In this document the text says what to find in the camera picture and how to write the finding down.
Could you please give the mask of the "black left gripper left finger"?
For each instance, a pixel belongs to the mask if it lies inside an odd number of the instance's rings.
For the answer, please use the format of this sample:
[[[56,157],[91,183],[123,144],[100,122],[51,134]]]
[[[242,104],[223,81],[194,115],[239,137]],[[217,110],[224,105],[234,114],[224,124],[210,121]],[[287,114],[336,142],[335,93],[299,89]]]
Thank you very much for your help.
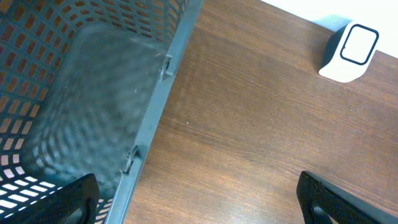
[[[99,199],[96,177],[87,174],[1,223],[94,223]]]

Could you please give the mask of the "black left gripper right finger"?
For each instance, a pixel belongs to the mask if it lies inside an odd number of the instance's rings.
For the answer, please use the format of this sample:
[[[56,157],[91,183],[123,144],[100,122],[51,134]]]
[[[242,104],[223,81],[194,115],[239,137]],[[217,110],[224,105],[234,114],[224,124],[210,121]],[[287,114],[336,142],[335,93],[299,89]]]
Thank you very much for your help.
[[[301,172],[296,194],[305,223],[397,223],[397,217],[309,171]]]

